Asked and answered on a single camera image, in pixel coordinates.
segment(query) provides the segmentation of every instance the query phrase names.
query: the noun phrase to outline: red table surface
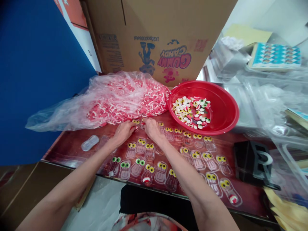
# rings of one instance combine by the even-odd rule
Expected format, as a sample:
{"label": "red table surface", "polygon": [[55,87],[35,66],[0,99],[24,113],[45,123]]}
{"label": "red table surface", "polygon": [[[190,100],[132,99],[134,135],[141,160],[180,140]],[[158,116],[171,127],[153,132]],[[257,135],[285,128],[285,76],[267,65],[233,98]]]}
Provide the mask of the red table surface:
{"label": "red table surface", "polygon": [[[154,119],[158,122],[163,122],[165,128],[166,127],[173,128],[173,131],[176,128],[183,130],[183,128],[179,126],[173,120],[169,112],[166,112],[160,116],[154,117]],[[154,143],[152,140],[150,140],[147,137],[144,130],[140,129],[140,124],[139,124],[138,131],[134,132],[133,135],[122,146],[120,146],[114,154],[111,154],[110,157],[106,159],[106,161],[102,164],[101,168],[97,172],[98,175],[109,177],[108,170],[109,170],[110,164],[112,163],[111,160],[113,157],[121,157],[121,161],[127,159],[126,151],[128,149],[128,144],[130,142],[138,143],[139,138],[144,138],[146,139],[147,143]],[[117,128],[116,126],[108,124],[105,127],[93,129],[93,130],[78,130],[78,131],[73,131],[73,132],[72,131],[62,132],[61,135],[58,137],[58,139],[55,141],[55,143],[52,145],[52,147],[44,155],[42,160],[45,162],[66,166],[69,168],[77,168],[79,165],[85,162],[90,156],[92,156],[96,152],[97,146],[100,143],[96,144],[91,150],[87,152],[84,152],[81,149],[81,144],[92,135],[97,135],[100,139],[102,136],[112,137],[115,133],[116,128]],[[219,171],[215,172],[215,174],[218,177],[217,182],[219,182],[221,178],[227,178],[231,182],[235,190],[238,192],[238,194],[240,195],[243,201],[243,203],[240,206],[235,207],[229,202],[228,197],[223,192],[223,197],[221,198],[223,203],[227,206],[227,208],[237,210],[243,213],[248,213],[250,215],[267,218],[270,212],[265,208],[263,201],[262,201],[262,195],[264,194],[263,189],[259,187],[255,187],[247,183],[244,183],[236,179],[235,177],[235,162],[234,162],[235,160],[234,160],[234,154],[233,154],[233,144],[235,142],[241,142],[247,139],[241,134],[233,134],[233,133],[226,133],[226,134],[219,135],[219,136],[213,136],[212,138],[213,138],[213,142],[215,143],[217,147],[217,151],[211,153],[213,158],[216,158],[217,155],[225,156],[227,158],[227,163],[229,163],[233,171],[233,174],[231,176],[224,176],[221,172],[221,168],[219,168]],[[177,143],[175,141],[172,141],[171,143],[178,150],[180,150],[181,147],[186,146],[184,143]],[[202,148],[202,149],[198,149],[194,147],[188,147],[188,148],[190,150],[198,150],[200,151],[201,154],[205,151],[208,151],[206,148]],[[131,161],[130,167],[132,167],[132,165],[135,163],[135,160],[138,157],[145,158],[145,154],[136,153],[135,158],[130,159]],[[156,153],[155,159],[151,161],[146,160],[146,164],[152,163],[155,166],[154,173],[156,173],[157,164],[160,161],[163,161],[168,165],[168,170],[166,172],[166,178],[167,178],[169,176],[169,170],[171,169],[171,165],[164,155],[160,156]],[[145,168],[141,171],[138,177],[134,177],[132,176],[132,174],[130,174],[130,178],[128,182],[145,186],[141,181],[141,176],[144,170]],[[210,171],[209,167],[206,164],[206,169],[202,171],[198,171],[198,172],[206,175],[206,172],[209,172],[209,171]],[[118,176],[119,176],[119,171],[115,175],[114,179],[118,180]],[[164,184],[158,184],[156,183],[155,180],[153,180],[153,183],[151,185],[147,185],[147,187],[152,190],[171,193],[168,191],[168,189],[165,187]],[[176,191],[172,194],[174,196],[186,197],[179,183],[177,184]]]}

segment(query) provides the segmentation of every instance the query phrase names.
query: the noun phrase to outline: blue panel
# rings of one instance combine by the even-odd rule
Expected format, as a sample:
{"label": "blue panel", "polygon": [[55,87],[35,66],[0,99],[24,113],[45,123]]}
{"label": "blue panel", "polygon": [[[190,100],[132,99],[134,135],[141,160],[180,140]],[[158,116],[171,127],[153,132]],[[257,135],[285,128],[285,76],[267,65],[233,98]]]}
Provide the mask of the blue panel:
{"label": "blue panel", "polygon": [[10,0],[0,12],[0,165],[39,161],[59,132],[24,128],[96,75],[53,0]]}

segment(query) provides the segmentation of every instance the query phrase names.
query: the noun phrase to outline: hand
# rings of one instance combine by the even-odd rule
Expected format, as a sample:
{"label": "hand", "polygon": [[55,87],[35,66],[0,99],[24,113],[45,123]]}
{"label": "hand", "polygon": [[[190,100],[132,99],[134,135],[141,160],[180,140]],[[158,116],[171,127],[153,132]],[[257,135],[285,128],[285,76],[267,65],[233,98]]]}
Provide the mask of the hand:
{"label": "hand", "polygon": [[110,139],[116,146],[121,146],[136,130],[135,123],[129,120],[121,123],[116,129],[115,135]]}
{"label": "hand", "polygon": [[164,134],[161,134],[159,131],[159,125],[156,120],[152,118],[143,119],[145,122],[145,133],[153,140],[156,144],[160,142],[162,139],[166,139]]}

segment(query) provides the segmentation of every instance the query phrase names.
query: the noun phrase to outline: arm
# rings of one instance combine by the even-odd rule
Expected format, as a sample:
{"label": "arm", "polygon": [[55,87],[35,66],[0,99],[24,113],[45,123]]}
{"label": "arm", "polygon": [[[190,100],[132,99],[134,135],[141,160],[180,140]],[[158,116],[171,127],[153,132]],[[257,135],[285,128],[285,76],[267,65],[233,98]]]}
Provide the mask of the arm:
{"label": "arm", "polygon": [[113,138],[86,162],[72,171],[45,196],[16,230],[60,230],[75,202],[108,155],[133,133],[133,122],[120,124]]}
{"label": "arm", "polygon": [[235,221],[226,206],[207,185],[193,166],[159,132],[154,119],[144,119],[145,132],[162,149],[188,196],[199,230],[236,230]]}

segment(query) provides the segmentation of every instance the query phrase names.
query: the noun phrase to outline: candy package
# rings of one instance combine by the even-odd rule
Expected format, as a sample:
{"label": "candy package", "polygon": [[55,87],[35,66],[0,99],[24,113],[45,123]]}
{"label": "candy package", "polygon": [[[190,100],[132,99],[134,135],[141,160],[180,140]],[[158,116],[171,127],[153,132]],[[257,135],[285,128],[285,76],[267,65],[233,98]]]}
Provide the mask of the candy package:
{"label": "candy package", "polygon": [[37,132],[75,131],[157,116],[167,110],[169,93],[148,73],[94,76],[84,94],[37,112],[25,127]]}

